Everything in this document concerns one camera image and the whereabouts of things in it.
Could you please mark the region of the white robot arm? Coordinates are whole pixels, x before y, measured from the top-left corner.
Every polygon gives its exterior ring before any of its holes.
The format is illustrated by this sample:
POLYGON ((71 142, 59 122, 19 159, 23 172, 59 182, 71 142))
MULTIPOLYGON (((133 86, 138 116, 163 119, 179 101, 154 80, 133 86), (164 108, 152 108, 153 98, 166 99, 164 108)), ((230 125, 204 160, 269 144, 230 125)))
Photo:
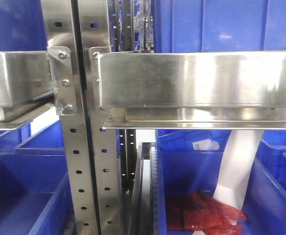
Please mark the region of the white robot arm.
POLYGON ((251 168, 264 130, 233 130, 227 141, 213 197, 242 209, 251 168))

